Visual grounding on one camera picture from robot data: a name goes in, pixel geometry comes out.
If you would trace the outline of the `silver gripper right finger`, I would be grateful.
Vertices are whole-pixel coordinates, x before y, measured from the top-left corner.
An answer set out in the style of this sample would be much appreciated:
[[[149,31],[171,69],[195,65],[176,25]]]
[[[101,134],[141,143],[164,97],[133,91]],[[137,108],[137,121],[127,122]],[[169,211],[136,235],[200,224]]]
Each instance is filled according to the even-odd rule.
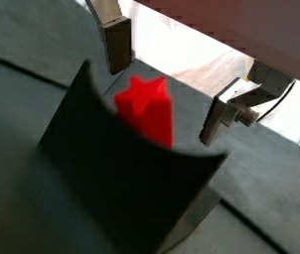
[[[246,77],[236,77],[212,98],[199,134],[200,142],[210,146],[222,128],[232,122],[250,126],[259,115],[251,107],[277,99],[293,82],[291,76],[252,61]]]

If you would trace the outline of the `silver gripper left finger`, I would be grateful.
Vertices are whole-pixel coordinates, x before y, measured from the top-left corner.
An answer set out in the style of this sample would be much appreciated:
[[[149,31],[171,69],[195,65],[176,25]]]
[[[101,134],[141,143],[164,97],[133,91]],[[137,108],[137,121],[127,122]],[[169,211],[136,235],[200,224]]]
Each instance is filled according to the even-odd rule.
[[[132,61],[131,19],[121,15],[117,0],[84,0],[97,20],[105,45],[108,68],[117,74]]]

